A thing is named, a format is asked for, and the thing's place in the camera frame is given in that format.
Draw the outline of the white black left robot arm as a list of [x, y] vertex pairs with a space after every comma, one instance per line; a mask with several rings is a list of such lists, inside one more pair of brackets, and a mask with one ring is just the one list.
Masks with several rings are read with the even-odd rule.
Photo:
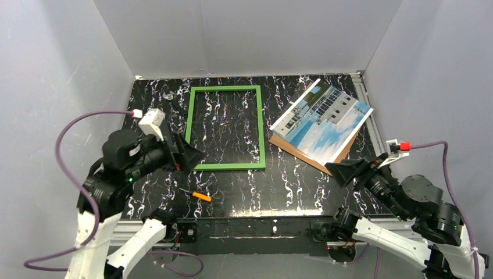
[[109, 254], [113, 232], [134, 193], [133, 184], [158, 169], [191, 171], [205, 157], [179, 133], [158, 141], [154, 135], [140, 137], [128, 129], [111, 133], [102, 152], [83, 183], [98, 209], [79, 196], [76, 245], [80, 248], [73, 253], [66, 278], [127, 278], [175, 221], [170, 213], [155, 210], [125, 244]]

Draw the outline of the green wooden photo frame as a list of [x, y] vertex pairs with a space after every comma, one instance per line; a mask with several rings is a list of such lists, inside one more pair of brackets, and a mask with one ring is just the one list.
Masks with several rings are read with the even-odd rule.
[[185, 140], [191, 143], [192, 122], [194, 113], [195, 96], [197, 92], [222, 92], [222, 91], [255, 91], [259, 137], [259, 161], [257, 163], [201, 163], [195, 167], [196, 171], [227, 171], [227, 170], [263, 170], [266, 167], [265, 133], [263, 127], [262, 91], [259, 85], [221, 85], [191, 87], [188, 105], [187, 125]]

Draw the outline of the orange handled screwdriver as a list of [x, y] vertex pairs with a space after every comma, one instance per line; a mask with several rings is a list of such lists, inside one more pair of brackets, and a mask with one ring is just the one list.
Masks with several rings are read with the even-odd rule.
[[199, 192], [189, 191], [189, 190], [186, 190], [186, 189], [183, 189], [183, 188], [180, 188], [180, 190], [184, 191], [185, 193], [188, 193], [190, 196], [193, 196], [194, 198], [197, 198], [199, 200], [205, 201], [207, 203], [211, 203], [211, 201], [212, 201], [212, 198], [210, 196], [201, 194]]

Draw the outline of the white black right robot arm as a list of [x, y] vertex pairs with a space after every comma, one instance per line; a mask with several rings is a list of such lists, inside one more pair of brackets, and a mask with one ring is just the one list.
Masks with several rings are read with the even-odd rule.
[[459, 208], [442, 198], [443, 191], [422, 175], [399, 181], [390, 164], [403, 155], [384, 153], [360, 160], [327, 163], [342, 187], [368, 190], [398, 220], [411, 220], [421, 241], [403, 237], [352, 210], [339, 208], [334, 220], [312, 230], [318, 242], [363, 241], [420, 269], [427, 278], [483, 278], [489, 256], [472, 244]]

